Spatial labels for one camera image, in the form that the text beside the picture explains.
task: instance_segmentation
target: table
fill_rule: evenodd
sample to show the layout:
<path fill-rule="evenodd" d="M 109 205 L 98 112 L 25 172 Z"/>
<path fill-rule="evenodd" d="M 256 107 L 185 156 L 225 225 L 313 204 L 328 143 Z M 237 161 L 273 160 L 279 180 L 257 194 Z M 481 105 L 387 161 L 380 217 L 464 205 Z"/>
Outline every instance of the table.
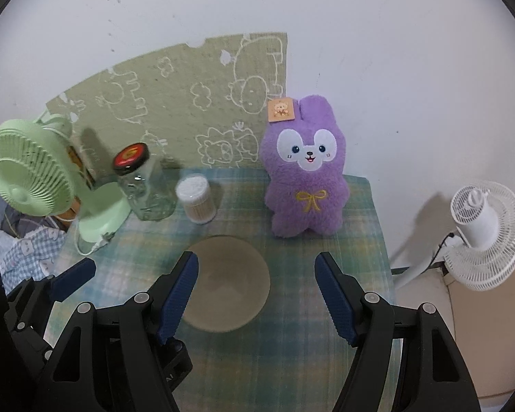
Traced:
<path fill-rule="evenodd" d="M 187 344 L 193 371 L 174 391 L 182 412 L 330 412 L 349 371 L 354 349 L 335 331 L 314 280 L 316 255 L 330 251 L 364 290 L 394 300 L 382 231 L 369 183 L 345 176 L 351 196 L 335 236 L 313 232 L 290 239 L 271 233 L 264 205 L 269 177 L 260 169 L 200 170 L 210 180 L 218 206 L 207 225 L 191 223 L 181 206 L 160 222 L 131 214 L 110 244 L 96 251 L 95 277 L 62 304 L 56 303 L 45 338 L 52 345 L 82 301 L 97 308 L 125 302 L 170 272 L 181 253 L 204 237 L 230 235 L 253 245 L 271 274 L 261 313 L 229 333 L 207 333 L 181 322 L 176 337 Z M 190 173 L 181 171 L 182 175 Z M 56 266 L 63 271 L 80 256 L 71 228 Z M 389 411 L 397 383 L 400 345 L 394 342 L 380 411 Z"/>

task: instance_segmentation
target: white container lid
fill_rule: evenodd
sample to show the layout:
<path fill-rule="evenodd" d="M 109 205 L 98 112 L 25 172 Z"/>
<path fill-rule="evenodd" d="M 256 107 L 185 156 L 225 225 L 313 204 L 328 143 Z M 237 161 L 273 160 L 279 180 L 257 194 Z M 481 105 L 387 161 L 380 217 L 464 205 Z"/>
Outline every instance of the white container lid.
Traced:
<path fill-rule="evenodd" d="M 209 198 L 210 184 L 204 175 L 192 173 L 177 183 L 176 195 L 184 205 L 196 206 Z"/>

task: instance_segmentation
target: stuffed animal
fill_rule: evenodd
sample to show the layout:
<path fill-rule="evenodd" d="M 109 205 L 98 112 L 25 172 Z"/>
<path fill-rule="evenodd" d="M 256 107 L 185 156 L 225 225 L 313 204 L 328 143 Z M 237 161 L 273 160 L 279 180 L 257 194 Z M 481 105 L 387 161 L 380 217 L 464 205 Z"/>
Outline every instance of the stuffed animal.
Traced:
<path fill-rule="evenodd" d="M 331 235 L 342 225 L 349 199 L 343 179 L 345 138 L 328 101 L 318 95 L 293 101 L 295 119 L 270 122 L 260 158 L 271 182 L 265 204 L 274 212 L 271 229 L 294 237 L 305 229 Z"/>

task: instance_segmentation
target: silver screw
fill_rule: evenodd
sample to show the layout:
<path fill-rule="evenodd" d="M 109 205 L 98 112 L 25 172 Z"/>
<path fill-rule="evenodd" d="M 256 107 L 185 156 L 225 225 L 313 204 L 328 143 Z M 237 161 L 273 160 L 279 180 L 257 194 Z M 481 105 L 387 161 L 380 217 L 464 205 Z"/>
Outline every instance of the silver screw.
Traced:
<path fill-rule="evenodd" d="M 371 304 L 377 304 L 379 302 L 379 296 L 376 293 L 366 293 L 364 295 L 364 300 Z"/>
<path fill-rule="evenodd" d="M 149 294 L 146 292 L 137 293 L 133 300 L 135 300 L 138 304 L 144 304 L 147 302 L 147 300 L 149 300 Z"/>
<path fill-rule="evenodd" d="M 92 308 L 92 305 L 88 304 L 88 302 L 83 302 L 80 305 L 78 305 L 78 308 L 76 311 L 78 311 L 81 314 L 87 313 Z"/>
<path fill-rule="evenodd" d="M 437 311 L 437 309 L 435 308 L 435 305 L 430 304 L 429 302 L 423 304 L 422 308 L 426 313 L 429 313 L 429 314 L 433 314 Z"/>

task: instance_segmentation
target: yellow embroidered bow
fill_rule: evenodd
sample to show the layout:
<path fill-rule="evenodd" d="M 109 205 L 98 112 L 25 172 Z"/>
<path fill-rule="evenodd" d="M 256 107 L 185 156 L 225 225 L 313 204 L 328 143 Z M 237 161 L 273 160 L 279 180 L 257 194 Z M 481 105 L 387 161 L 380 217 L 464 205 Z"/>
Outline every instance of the yellow embroidered bow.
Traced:
<path fill-rule="evenodd" d="M 295 194 L 295 199 L 299 202 L 308 202 L 305 206 L 305 209 L 303 209 L 303 212 L 309 212 L 311 208 L 313 208 L 316 211 L 320 211 L 321 208 L 317 204 L 317 200 L 322 200 L 323 198 L 326 198 L 328 196 L 328 192 L 325 190 L 318 191 L 317 193 L 310 194 L 309 192 L 298 192 Z"/>

